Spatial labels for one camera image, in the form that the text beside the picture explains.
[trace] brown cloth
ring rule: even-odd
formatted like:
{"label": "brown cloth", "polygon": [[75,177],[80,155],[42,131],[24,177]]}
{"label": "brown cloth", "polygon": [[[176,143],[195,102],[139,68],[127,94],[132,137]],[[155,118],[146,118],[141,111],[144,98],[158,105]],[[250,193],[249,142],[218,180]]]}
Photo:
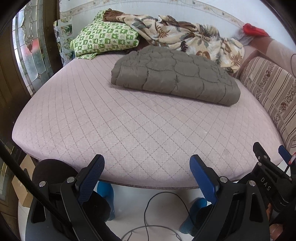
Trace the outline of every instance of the brown cloth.
{"label": "brown cloth", "polygon": [[109,8],[103,15],[104,22],[120,22],[116,19],[117,16],[126,15],[124,12],[112,10]]}

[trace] mattress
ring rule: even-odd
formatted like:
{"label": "mattress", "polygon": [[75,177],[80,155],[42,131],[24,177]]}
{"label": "mattress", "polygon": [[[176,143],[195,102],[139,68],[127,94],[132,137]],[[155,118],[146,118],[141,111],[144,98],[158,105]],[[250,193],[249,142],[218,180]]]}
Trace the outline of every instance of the mattress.
{"label": "mattress", "polygon": [[241,96],[230,107],[137,91],[110,83],[121,57],[74,59],[62,68],[22,110],[15,143],[39,160],[58,159],[77,171],[102,154],[101,180],[144,188],[196,188],[193,154],[237,180],[257,162],[256,141],[275,164],[282,160],[276,127],[238,80]]}

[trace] gray cloth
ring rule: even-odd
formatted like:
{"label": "gray cloth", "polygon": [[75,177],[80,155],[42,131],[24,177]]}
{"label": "gray cloth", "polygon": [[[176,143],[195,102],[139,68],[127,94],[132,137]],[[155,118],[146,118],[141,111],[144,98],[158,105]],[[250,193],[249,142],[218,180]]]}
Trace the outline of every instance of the gray cloth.
{"label": "gray cloth", "polygon": [[240,28],[232,38],[239,41],[243,46],[247,46],[254,39],[254,36],[246,35],[244,30]]}
{"label": "gray cloth", "polygon": [[235,80],[213,61],[155,46],[119,59],[111,83],[224,105],[235,104],[240,97]]}

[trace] black cable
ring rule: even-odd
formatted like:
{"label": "black cable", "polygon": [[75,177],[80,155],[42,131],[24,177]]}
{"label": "black cable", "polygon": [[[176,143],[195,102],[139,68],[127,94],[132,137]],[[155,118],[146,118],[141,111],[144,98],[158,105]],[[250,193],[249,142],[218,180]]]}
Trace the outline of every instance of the black cable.
{"label": "black cable", "polygon": [[294,74],[294,72],[293,72],[293,67],[292,67],[292,58],[293,58],[293,56],[294,55],[296,55],[296,53],[294,53],[294,54],[292,54],[292,56],[291,56],[291,70],[292,70],[292,74],[294,75],[294,77],[296,78],[296,76],[295,76],[295,74]]}
{"label": "black cable", "polygon": [[121,240],[122,240],[127,234],[131,233],[130,236],[128,237],[128,239],[127,239],[127,241],[128,241],[128,240],[130,239],[130,237],[131,237],[133,231],[135,231],[135,230],[137,230],[137,229],[141,229],[141,228],[146,228],[147,238],[148,238],[147,241],[149,241],[149,233],[148,233],[148,229],[147,229],[147,227],[161,227],[161,228],[168,229],[168,230],[174,232],[175,235],[176,235],[176,237],[177,237],[177,239],[179,239],[180,241],[182,241],[182,238],[180,237],[180,235],[179,235],[177,232],[175,232],[174,230],[172,230],[171,228],[168,228],[168,227],[165,227],[165,226],[161,226],[161,225],[147,225],[147,224],[146,224],[146,211],[147,211],[147,208],[148,208],[148,206],[149,206],[150,201],[151,201],[155,196],[157,196],[157,195],[159,195],[159,194],[162,194],[162,193],[171,193],[171,194],[176,195],[176,196],[182,201],[182,203],[184,204],[184,206],[185,206],[185,208],[186,208],[186,211],[187,211],[187,213],[188,213],[188,216],[189,216],[189,218],[190,218],[192,224],[194,225],[194,221],[193,221],[192,217],[190,216],[189,210],[188,210],[188,208],[186,207],[185,202],[182,200],[182,198],[180,198],[180,196],[179,196],[178,194],[173,193],[173,192],[159,192],[159,193],[155,194],[152,198],[150,198],[149,201],[148,201],[148,203],[147,203],[147,206],[146,206],[145,211],[144,211],[144,224],[145,224],[145,226],[137,227],[137,228],[134,228],[134,229],[128,231],[125,235],[122,236]]}
{"label": "black cable", "polygon": [[142,228],[145,228],[145,227],[158,227],[158,228],[168,229],[168,230],[172,231],[172,232],[176,235],[176,238],[177,238],[177,239],[179,239],[180,241],[183,241],[182,238],[181,238],[181,236],[180,236],[175,230],[173,230],[173,229],[171,229],[171,228],[168,228],[168,227],[166,227],[166,226],[162,226],[162,225],[146,225],[146,226],[141,226],[141,227],[134,228],[134,229],[128,231],[125,235],[123,235],[122,238],[121,238],[121,240],[123,240],[124,237],[125,237],[127,234],[131,233],[130,236],[128,237],[128,239],[126,240],[126,241],[129,241],[129,239],[131,238],[131,236],[132,236],[132,234],[133,234],[133,231],[135,231],[135,230],[137,230],[137,229],[142,229]]}

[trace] metal screw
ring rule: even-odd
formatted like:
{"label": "metal screw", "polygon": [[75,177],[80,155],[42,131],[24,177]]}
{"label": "metal screw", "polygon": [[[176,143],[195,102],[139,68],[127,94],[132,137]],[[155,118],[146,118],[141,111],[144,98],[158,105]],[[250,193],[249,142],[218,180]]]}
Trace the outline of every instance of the metal screw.
{"label": "metal screw", "polygon": [[250,181],[249,181],[249,184],[250,184],[252,187],[255,187],[255,186],[256,186],[256,182],[254,182],[253,180],[250,180]]}
{"label": "metal screw", "polygon": [[42,181],[39,183],[39,187],[44,187],[46,185],[46,182],[45,181]]}
{"label": "metal screw", "polygon": [[226,183],[228,181],[227,177],[220,177],[220,181]]}
{"label": "metal screw", "polygon": [[67,183],[72,183],[72,182],[74,182],[74,180],[75,180],[75,177],[69,177],[67,179]]}

